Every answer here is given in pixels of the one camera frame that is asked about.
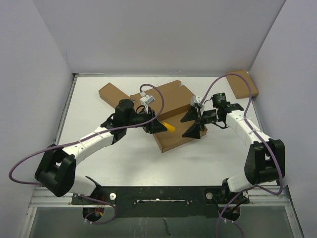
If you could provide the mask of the small yellow object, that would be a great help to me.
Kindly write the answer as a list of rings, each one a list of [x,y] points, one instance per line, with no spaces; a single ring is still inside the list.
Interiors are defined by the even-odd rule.
[[[175,127],[174,126],[172,126],[172,125],[170,125],[170,124],[168,124],[166,122],[163,122],[162,124],[167,129],[168,132],[170,132],[170,133],[174,133],[175,132]]]

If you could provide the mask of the large cardboard box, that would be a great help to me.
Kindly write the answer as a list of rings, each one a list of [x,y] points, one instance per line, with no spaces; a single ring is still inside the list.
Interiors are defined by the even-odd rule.
[[[167,152],[178,146],[193,141],[193,138],[183,138],[182,134],[193,124],[192,121],[181,123],[180,120],[188,112],[190,101],[194,95],[190,89],[175,80],[157,87],[164,98],[164,108],[158,120],[175,127],[175,132],[154,134],[161,152]]]

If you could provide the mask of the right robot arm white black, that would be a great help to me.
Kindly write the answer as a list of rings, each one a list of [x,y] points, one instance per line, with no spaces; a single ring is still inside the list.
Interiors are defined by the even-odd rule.
[[[191,98],[190,108],[181,122],[192,121],[193,124],[182,137],[199,139],[207,124],[222,122],[221,129],[231,128],[249,148],[243,172],[225,180],[225,187],[220,190],[221,199],[230,203],[238,197],[238,192],[284,178],[284,143],[263,133],[246,117],[240,104],[227,101],[225,93],[214,94],[211,100],[213,109],[206,111],[201,97]]]

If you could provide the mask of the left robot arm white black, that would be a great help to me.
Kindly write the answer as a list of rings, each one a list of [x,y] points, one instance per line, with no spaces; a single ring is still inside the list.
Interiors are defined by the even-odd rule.
[[[71,192],[83,195],[90,204],[98,202],[99,184],[88,176],[77,175],[76,167],[95,152],[117,143],[127,129],[133,127],[142,127],[149,134],[168,130],[167,125],[156,118],[154,110],[143,107],[138,113],[131,100],[122,99],[105,122],[74,145],[49,147],[35,172],[35,179],[56,197]]]

